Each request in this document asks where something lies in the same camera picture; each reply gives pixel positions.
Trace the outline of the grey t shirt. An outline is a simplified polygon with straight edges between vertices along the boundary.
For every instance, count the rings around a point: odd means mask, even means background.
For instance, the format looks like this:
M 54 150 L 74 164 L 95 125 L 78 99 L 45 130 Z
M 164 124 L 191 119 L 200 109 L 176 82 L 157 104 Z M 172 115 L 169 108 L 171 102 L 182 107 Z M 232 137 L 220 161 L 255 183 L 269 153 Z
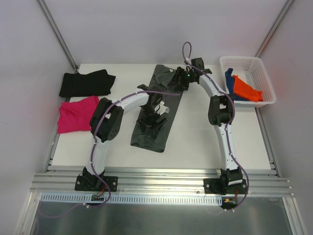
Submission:
M 183 90 L 176 84 L 169 86 L 175 69 L 156 65 L 149 90 L 165 92 L 150 94 L 148 104 L 141 107 L 136 121 L 131 146 L 162 153 L 177 113 Z

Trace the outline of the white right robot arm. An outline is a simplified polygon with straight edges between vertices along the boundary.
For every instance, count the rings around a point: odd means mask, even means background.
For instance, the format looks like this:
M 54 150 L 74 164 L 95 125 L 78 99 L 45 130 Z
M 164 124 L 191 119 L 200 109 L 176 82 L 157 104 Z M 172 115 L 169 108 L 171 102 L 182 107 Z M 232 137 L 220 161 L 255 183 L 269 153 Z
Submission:
M 220 195 L 242 194 L 247 195 L 249 182 L 244 179 L 246 171 L 238 163 L 233 146 L 232 122 L 235 116 L 234 102 L 209 75 L 201 58 L 184 59 L 186 68 L 177 68 L 169 85 L 178 85 L 180 90 L 187 90 L 189 84 L 198 83 L 210 97 L 208 120 L 214 127 L 221 152 L 221 175 L 219 179 L 210 180 L 210 192 Z

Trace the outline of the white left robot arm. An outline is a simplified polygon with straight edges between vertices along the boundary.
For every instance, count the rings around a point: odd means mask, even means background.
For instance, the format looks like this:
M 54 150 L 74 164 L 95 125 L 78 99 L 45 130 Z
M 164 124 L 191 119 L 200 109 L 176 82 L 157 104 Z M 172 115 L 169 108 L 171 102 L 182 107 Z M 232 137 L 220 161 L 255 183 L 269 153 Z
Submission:
M 99 101 L 91 120 L 93 145 L 89 163 L 84 167 L 80 182 L 92 190 L 98 190 L 103 184 L 105 161 L 111 141 L 118 135 L 125 114 L 141 108 L 143 117 L 137 123 L 144 130 L 151 129 L 153 137 L 167 121 L 165 114 L 170 108 L 165 106 L 163 96 L 166 93 L 150 90 L 142 84 L 136 90 L 115 101 L 103 98 Z

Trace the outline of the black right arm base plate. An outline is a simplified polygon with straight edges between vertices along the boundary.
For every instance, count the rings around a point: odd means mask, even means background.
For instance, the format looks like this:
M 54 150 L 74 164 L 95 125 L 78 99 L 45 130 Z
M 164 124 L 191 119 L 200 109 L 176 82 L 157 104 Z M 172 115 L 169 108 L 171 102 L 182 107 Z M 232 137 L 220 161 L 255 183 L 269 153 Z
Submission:
M 244 195 L 247 193 L 246 180 L 239 184 L 233 184 L 227 186 L 225 182 L 220 178 L 205 178 L 203 180 L 203 188 L 205 194 L 218 194 L 218 195 L 227 195 L 227 194 L 240 194 Z

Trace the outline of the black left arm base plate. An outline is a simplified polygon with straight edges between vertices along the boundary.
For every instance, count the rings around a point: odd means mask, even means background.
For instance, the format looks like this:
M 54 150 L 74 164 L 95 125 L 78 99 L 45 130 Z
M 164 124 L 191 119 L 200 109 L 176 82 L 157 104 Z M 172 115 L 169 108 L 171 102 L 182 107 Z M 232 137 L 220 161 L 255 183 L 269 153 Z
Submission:
M 75 191 L 101 191 L 103 187 L 107 191 L 108 188 L 111 192 L 117 191 L 118 186 L 118 177 L 117 176 L 102 176 L 102 180 L 107 184 L 105 186 L 102 181 L 97 177 L 92 176 L 91 181 L 88 181 L 87 178 L 83 175 L 77 176 L 74 190 Z

